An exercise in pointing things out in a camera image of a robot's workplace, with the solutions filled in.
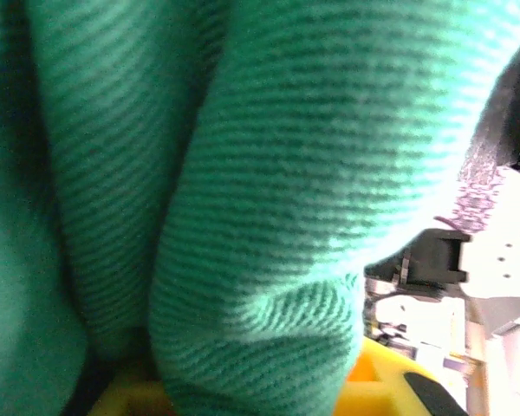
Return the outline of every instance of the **teal cloth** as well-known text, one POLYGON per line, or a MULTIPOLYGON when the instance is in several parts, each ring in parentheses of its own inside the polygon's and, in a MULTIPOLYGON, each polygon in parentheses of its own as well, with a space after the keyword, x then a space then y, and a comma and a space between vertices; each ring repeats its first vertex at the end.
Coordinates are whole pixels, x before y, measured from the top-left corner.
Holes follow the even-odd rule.
POLYGON ((0 415, 148 336, 182 416, 332 413, 520 0, 0 0, 0 415))

